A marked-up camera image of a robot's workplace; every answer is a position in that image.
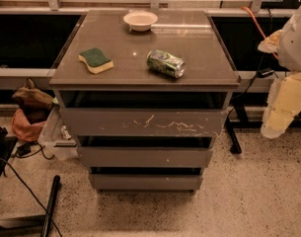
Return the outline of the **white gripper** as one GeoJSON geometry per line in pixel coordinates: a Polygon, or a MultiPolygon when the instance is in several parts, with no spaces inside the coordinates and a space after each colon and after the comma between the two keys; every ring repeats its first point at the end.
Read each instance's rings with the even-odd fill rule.
{"type": "Polygon", "coordinates": [[[301,112],[301,6],[282,30],[275,31],[260,42],[258,50],[278,52],[280,66],[290,71],[300,71],[284,79],[275,79],[270,86],[261,133],[267,138],[277,138],[301,112]]]}

